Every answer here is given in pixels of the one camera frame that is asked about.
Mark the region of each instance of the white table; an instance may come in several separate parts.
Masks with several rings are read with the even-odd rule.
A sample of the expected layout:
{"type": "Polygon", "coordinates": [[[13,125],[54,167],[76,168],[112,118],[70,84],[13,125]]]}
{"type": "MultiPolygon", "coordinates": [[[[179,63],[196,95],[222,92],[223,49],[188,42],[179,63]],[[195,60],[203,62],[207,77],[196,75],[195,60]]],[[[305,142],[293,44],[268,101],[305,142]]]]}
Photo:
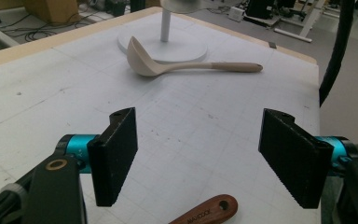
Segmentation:
{"type": "Polygon", "coordinates": [[[101,133],[108,115],[136,107],[139,150],[111,208],[95,206],[82,175],[89,223],[167,223],[230,194],[227,223],[320,223],[303,210],[258,152],[263,108],[319,133],[318,65],[287,49],[182,15],[171,25],[203,39],[209,62],[254,62],[260,74],[132,72],[118,49],[124,26],[159,23],[160,9],[131,13],[0,51],[0,188],[48,157],[68,133],[101,133]]]}

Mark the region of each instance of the gray floor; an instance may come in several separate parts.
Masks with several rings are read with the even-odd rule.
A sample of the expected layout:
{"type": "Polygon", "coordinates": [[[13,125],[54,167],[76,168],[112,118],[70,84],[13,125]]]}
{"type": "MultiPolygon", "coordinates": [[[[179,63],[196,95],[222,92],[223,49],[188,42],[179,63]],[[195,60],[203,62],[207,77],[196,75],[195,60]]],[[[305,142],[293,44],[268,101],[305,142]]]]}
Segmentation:
{"type": "MultiPolygon", "coordinates": [[[[226,0],[225,3],[222,3],[215,0],[207,3],[211,7],[217,7],[220,5],[232,6],[238,2],[239,0],[226,0]]],[[[21,15],[15,14],[14,19],[8,19],[9,21],[4,22],[10,24],[12,21],[21,18],[21,15]]],[[[307,54],[317,60],[320,66],[321,82],[333,50],[338,24],[337,18],[322,15],[313,25],[313,29],[308,35],[308,38],[311,38],[312,42],[306,43],[292,37],[277,34],[273,32],[272,29],[248,21],[232,21],[227,18],[227,14],[213,14],[206,9],[191,13],[189,16],[258,39],[275,42],[279,46],[307,54]]],[[[290,32],[299,33],[298,27],[283,22],[278,23],[277,27],[290,32]]],[[[16,39],[21,43],[25,42],[23,36],[16,37],[16,39]]],[[[335,86],[321,107],[321,135],[345,136],[352,140],[352,142],[358,143],[358,10],[356,10],[354,14],[351,38],[342,62],[341,71],[335,86]]],[[[334,195],[337,194],[338,185],[339,180],[336,180],[335,178],[327,179],[323,199],[323,210],[325,211],[323,223],[329,223],[329,214],[331,212],[331,206],[335,200],[334,195]]]]}

